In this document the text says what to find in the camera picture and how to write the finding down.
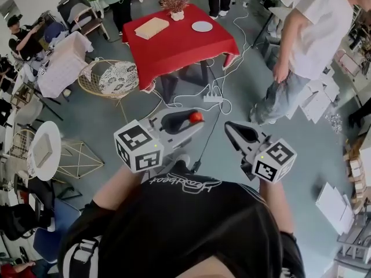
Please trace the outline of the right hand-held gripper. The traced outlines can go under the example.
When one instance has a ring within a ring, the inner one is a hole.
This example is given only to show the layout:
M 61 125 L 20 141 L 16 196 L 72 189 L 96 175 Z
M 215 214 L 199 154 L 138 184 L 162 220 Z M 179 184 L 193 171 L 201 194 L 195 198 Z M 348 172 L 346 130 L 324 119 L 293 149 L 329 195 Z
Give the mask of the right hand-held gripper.
M 252 181 L 255 178 L 277 183 L 291 170 L 296 151 L 282 138 L 276 142 L 266 138 L 260 127 L 254 124 L 225 122 L 224 131 L 236 151 L 245 156 L 241 169 Z M 261 142 L 255 149 L 252 145 Z

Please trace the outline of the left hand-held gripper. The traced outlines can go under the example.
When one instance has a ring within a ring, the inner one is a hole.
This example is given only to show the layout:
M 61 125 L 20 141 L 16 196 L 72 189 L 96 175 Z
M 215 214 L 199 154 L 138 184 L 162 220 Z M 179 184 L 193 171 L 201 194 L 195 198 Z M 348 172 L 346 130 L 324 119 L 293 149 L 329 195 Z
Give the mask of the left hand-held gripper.
M 195 109 L 133 120 L 114 133 L 117 154 L 133 173 L 159 167 L 165 156 L 191 142 L 204 124 Z

